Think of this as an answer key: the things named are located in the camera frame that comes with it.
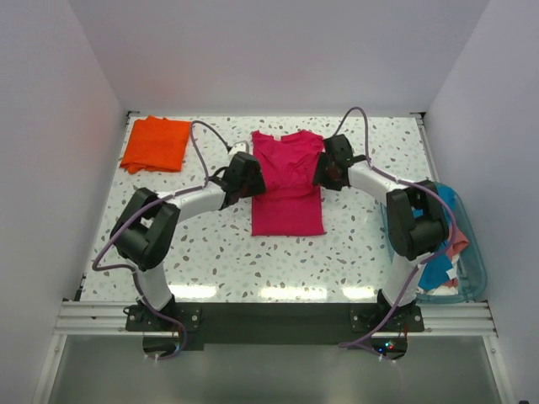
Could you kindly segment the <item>magenta pink t-shirt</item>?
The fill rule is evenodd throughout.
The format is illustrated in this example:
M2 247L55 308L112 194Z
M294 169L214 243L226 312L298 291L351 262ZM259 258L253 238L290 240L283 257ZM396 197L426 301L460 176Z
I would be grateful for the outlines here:
M317 237L324 234L321 189L312 183L323 138L307 130L277 139L252 133L266 191L252 198L252 234Z

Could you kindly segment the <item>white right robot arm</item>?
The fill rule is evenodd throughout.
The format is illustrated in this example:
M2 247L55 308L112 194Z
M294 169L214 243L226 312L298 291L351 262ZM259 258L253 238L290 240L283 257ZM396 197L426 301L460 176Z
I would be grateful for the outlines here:
M380 288L376 303L377 325L395 330L405 320L403 307L412 306L424 267L441 255L448 240L451 208L434 182L412 182L374 167L365 155L355 155L344 135L323 141L313 183L340 191L358 189L378 201L386 211L387 240L393 250L392 269Z

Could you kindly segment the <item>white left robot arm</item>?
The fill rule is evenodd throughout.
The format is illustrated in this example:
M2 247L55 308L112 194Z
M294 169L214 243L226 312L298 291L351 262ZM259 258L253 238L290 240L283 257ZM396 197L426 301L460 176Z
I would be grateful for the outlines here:
M163 262L176 225L265 192L261 165L246 141L233 144L228 159L228 165L217 169L204 185L168 193L138 189L110 233L110 243L126 260L147 306L144 318L156 330L169 328L174 320L174 296Z

